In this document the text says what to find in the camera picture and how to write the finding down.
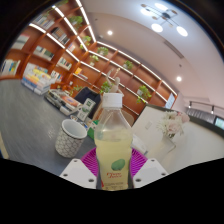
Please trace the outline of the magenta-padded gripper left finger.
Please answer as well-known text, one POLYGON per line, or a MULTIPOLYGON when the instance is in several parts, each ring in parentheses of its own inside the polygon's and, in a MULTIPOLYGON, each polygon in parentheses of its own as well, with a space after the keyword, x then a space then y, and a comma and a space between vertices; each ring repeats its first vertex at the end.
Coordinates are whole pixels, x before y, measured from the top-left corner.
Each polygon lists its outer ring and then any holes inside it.
POLYGON ((84 188, 95 189, 98 179, 96 149, 87 152, 81 159, 74 158, 62 171, 60 177, 84 188))

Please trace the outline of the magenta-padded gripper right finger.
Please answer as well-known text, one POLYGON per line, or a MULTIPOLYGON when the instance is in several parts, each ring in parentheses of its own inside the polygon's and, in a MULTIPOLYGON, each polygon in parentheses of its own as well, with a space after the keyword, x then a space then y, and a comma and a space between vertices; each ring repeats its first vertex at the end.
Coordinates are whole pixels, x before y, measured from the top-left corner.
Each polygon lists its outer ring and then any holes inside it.
POLYGON ((132 149, 130 175, 134 188, 143 187, 168 175, 168 172, 155 159, 148 159, 136 149, 132 149))

